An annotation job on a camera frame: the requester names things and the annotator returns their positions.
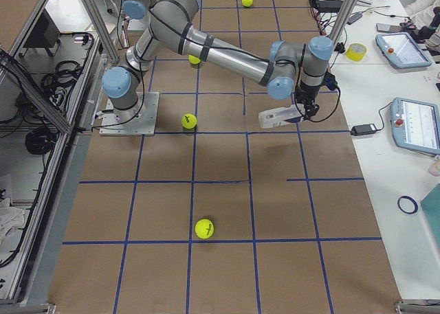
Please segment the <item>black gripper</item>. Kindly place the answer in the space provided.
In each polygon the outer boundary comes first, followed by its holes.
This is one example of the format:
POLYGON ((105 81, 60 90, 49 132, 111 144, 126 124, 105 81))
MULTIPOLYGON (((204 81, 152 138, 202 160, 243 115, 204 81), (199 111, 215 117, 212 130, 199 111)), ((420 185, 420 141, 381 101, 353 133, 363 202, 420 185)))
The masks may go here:
POLYGON ((295 87, 294 101, 302 105, 305 120, 310 120, 319 110, 319 105, 315 103, 320 87, 299 83, 295 87))

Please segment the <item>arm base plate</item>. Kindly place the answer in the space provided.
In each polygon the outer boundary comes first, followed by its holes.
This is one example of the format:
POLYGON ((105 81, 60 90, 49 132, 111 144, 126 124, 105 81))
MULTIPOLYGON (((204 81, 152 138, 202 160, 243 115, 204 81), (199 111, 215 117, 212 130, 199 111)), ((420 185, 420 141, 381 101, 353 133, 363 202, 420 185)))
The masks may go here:
POLYGON ((99 134, 102 136, 154 136, 157 121, 160 93, 137 91, 138 102, 131 110, 121 111, 113 107, 110 99, 99 134))

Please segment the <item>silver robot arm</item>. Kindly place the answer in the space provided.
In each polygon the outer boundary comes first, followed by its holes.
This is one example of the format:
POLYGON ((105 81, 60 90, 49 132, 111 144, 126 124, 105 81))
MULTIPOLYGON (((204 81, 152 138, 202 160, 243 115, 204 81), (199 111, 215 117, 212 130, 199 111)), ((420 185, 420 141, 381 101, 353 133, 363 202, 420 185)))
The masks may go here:
POLYGON ((123 30, 144 31, 149 25, 149 10, 157 0, 121 0, 118 21, 123 30))
POLYGON ((326 36, 315 36, 306 44, 276 41, 267 59, 251 54, 196 29, 192 20, 201 0, 121 0, 122 11, 146 23, 137 43, 126 51, 121 65, 108 69, 102 88, 113 105, 120 123, 144 112, 145 104, 136 92, 160 47, 179 55, 195 56, 248 78, 267 89, 277 100, 294 98, 289 107, 262 111, 261 128, 274 128, 310 120, 319 106, 315 99, 321 86, 329 84, 327 66, 334 43, 326 36))

